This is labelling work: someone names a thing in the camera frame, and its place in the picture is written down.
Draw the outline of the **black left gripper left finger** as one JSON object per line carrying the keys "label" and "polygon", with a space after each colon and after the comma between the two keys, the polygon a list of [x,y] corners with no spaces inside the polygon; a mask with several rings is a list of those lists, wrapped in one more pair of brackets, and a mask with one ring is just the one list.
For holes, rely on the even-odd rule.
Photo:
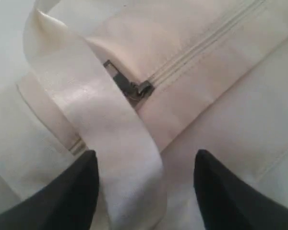
{"label": "black left gripper left finger", "polygon": [[99,194],[96,153],[85,151],[50,184],[0,214],[0,230],[88,230]]}

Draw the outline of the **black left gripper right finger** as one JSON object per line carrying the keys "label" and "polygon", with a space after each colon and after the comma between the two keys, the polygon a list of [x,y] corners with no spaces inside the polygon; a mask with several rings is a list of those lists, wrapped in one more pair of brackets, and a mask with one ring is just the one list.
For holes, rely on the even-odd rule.
{"label": "black left gripper right finger", "polygon": [[288,230],[288,208],[246,184],[205,149],[195,157],[194,190],[207,230]]}

